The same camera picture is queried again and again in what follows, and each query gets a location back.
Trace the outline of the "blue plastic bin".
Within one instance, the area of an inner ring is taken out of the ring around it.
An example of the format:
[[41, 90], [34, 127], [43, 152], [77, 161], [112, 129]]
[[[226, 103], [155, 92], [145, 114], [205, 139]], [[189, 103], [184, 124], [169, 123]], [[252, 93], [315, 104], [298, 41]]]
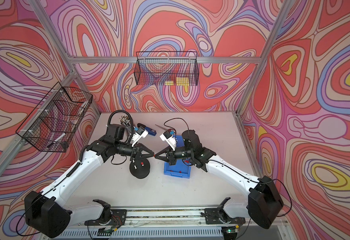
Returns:
[[178, 160], [175, 165], [171, 166], [169, 163], [164, 163], [164, 174], [171, 177], [189, 179], [191, 173], [191, 166]]

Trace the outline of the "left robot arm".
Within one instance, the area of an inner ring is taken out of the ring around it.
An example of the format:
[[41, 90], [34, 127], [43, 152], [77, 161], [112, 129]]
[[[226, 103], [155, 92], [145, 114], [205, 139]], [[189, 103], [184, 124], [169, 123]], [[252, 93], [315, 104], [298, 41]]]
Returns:
[[130, 172], [137, 179], [149, 175], [151, 166], [148, 159], [154, 156], [154, 152], [139, 143], [149, 132], [143, 125], [135, 126], [131, 115], [127, 116], [131, 134], [126, 141], [123, 141], [125, 126], [108, 122], [106, 134], [84, 146], [75, 164], [40, 192], [31, 191], [26, 196], [22, 217], [29, 227], [49, 238], [55, 238], [67, 227], [86, 221], [94, 221], [103, 226], [109, 225], [113, 220], [117, 226], [123, 224], [105, 201], [95, 199], [77, 207], [69, 207], [66, 202], [93, 171], [107, 160], [112, 160], [115, 155], [130, 157]]

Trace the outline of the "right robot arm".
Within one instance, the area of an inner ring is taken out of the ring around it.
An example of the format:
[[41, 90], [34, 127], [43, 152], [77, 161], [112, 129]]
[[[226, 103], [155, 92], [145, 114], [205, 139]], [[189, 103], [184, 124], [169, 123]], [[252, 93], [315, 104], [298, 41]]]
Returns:
[[160, 138], [168, 146], [154, 155], [157, 160], [168, 166], [180, 163], [187, 168], [201, 169], [224, 180], [245, 197], [243, 203], [231, 197], [221, 202], [216, 208], [216, 219], [222, 223], [229, 223], [234, 218], [250, 218], [258, 226], [269, 229], [276, 218], [290, 213], [289, 210], [281, 213], [285, 204], [276, 187], [277, 179], [251, 175], [216, 153], [229, 141], [228, 128], [223, 124], [208, 126], [202, 123], [197, 129], [187, 127], [179, 133], [165, 121], [160, 128], [164, 131]]

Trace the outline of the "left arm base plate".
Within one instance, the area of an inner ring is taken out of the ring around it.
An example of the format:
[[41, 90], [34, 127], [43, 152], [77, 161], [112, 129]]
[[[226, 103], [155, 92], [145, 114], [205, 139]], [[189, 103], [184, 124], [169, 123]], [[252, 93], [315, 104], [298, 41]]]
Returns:
[[126, 209], [111, 209], [111, 217], [108, 221], [102, 222], [101, 220], [85, 221], [85, 226], [123, 226], [127, 219]]

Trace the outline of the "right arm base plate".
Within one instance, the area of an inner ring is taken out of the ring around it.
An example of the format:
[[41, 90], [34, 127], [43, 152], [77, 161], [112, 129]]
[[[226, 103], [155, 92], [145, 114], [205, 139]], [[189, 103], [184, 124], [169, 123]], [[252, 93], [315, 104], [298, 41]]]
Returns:
[[241, 226], [246, 223], [245, 218], [231, 218], [223, 209], [219, 208], [206, 208], [200, 214], [205, 218], [207, 225], [235, 224]]

